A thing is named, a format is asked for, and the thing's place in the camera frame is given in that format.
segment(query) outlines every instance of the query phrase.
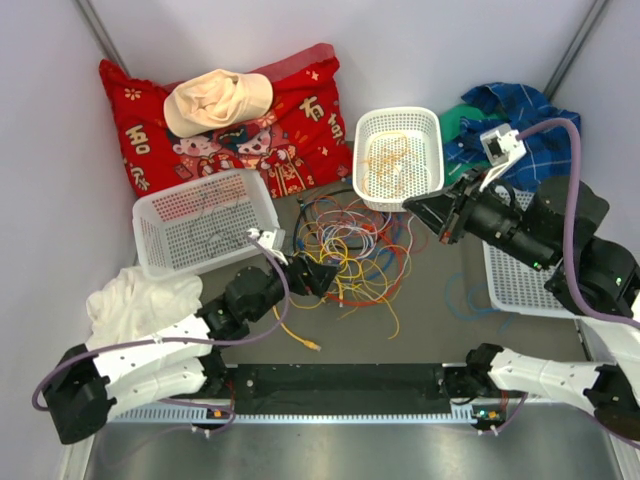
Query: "white cloth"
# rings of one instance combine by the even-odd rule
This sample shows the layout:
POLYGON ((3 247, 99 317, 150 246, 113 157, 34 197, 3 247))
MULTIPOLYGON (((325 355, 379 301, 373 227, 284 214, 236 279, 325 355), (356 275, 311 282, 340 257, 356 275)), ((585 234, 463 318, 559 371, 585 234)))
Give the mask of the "white cloth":
POLYGON ((195 275, 158 282, 147 279, 142 267, 123 268, 87 299, 93 322, 87 348, 137 340, 170 327, 202 306, 201 293, 202 280, 195 275))

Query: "plaid cloth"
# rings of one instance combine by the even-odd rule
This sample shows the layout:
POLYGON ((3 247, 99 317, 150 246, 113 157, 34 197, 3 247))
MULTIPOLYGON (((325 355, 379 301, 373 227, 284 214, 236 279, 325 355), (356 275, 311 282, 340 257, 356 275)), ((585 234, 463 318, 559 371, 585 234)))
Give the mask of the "plaid cloth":
MULTIPOLYGON (((486 114, 502 111, 520 132, 542 120, 563 117, 580 130, 580 115, 552 106, 535 88, 521 83, 488 83, 472 88, 462 99, 486 114)), ((480 134, 504 123, 498 119, 460 120, 460 135, 444 145, 445 162, 452 165, 486 162, 480 134)), ((571 166, 569 135, 562 127, 540 132, 525 140, 527 155, 503 178, 519 190, 535 192, 545 178, 568 175, 571 166)))

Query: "cap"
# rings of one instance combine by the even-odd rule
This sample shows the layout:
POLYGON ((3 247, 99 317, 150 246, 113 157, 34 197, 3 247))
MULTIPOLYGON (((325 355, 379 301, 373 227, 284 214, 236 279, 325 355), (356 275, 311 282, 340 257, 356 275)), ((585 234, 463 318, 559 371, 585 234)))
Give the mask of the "cap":
POLYGON ((164 101, 164 119, 182 138, 261 117, 273 88, 264 75, 214 70, 178 85, 164 101))

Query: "red pillow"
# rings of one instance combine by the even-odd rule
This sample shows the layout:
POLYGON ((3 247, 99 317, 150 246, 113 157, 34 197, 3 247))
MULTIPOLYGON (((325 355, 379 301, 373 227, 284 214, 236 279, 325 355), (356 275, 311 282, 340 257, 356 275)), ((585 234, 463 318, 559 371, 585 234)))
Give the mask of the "red pillow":
POLYGON ((138 196, 227 168, 261 172, 273 198, 339 180, 351 173, 344 121, 333 75, 333 47, 318 44, 255 70, 273 85, 264 116, 191 138, 174 136, 163 104, 176 84, 129 78, 108 60, 100 76, 111 101, 129 181, 138 196))

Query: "green cloth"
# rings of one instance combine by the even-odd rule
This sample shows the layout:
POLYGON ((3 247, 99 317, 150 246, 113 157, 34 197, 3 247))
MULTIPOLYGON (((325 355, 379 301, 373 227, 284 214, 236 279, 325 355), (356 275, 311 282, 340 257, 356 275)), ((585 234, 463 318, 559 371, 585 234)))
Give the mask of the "green cloth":
MULTIPOLYGON (((484 120, 486 118, 500 118, 503 120, 508 120, 507 116, 501 113, 492 113, 491 115, 486 115, 482 110, 476 107, 472 107, 471 105, 456 105, 451 110, 447 110, 442 115, 440 115, 440 135, 442 136, 442 143, 448 143, 454 140, 458 135, 460 135, 460 119, 468 118, 470 120, 484 120)), ((469 163, 467 165, 454 165, 452 163, 447 162, 447 159, 444 159, 444 171, 445 171, 445 185, 451 185, 454 183, 460 175, 462 175, 465 171, 470 168, 476 166, 482 166, 489 168, 491 164, 489 160, 483 160, 477 163, 469 163)))

